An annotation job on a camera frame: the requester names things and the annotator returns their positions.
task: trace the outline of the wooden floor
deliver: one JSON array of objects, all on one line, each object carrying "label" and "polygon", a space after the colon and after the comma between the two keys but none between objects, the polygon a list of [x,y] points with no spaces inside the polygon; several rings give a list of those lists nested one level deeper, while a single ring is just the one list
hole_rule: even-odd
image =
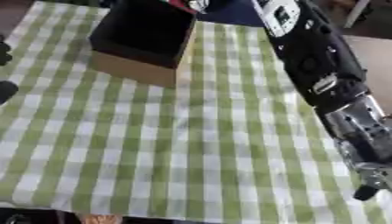
[{"label": "wooden floor", "polygon": [[0,33],[10,35],[32,2],[33,0],[0,0]]}]

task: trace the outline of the green and white checkered tablecloth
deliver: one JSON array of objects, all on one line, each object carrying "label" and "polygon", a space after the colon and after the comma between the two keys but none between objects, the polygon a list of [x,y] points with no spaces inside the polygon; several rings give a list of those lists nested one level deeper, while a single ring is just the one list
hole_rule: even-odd
[{"label": "green and white checkered tablecloth", "polygon": [[197,23],[176,89],[88,67],[106,10],[36,2],[8,38],[0,201],[225,223],[390,223],[298,97],[263,29]]}]

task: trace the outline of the black object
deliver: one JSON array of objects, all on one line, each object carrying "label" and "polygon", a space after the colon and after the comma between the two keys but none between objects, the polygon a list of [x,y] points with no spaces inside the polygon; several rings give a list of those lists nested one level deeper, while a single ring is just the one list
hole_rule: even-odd
[{"label": "black object", "polygon": [[90,37],[95,51],[177,67],[195,16],[161,1],[120,1]]},{"label": "black object", "polygon": [[7,80],[0,81],[0,105],[7,102],[17,91],[18,86],[14,83]]},{"label": "black object", "polygon": [[373,198],[379,190],[376,188],[373,188],[372,186],[369,185],[361,185],[360,188],[355,192],[354,198],[357,200],[369,200]]},{"label": "black object", "polygon": [[8,54],[11,48],[4,43],[4,36],[0,34],[0,66],[5,66],[12,57]]},{"label": "black object", "polygon": [[218,10],[214,7],[206,10],[207,14],[197,15],[198,20],[230,25],[263,27],[263,23],[253,8],[251,0],[227,1]]},{"label": "black object", "polygon": [[0,209],[0,223],[4,224],[57,224],[55,211],[29,209]]}]

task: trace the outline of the tablecloth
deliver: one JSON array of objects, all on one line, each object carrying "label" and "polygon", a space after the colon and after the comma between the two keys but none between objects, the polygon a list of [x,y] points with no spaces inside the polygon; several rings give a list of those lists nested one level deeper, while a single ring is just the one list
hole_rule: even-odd
[{"label": "tablecloth", "polygon": [[0,201],[224,223],[390,223],[362,203],[332,140],[263,29],[198,22],[175,89],[89,67],[106,10],[36,2],[8,38]]}]

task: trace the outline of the cardboard box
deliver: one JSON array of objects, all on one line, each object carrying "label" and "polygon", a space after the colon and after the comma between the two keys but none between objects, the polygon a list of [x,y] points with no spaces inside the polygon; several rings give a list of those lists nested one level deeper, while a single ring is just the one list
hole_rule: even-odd
[{"label": "cardboard box", "polygon": [[121,1],[90,37],[92,67],[174,88],[193,46],[194,24],[192,13],[159,0]]}]

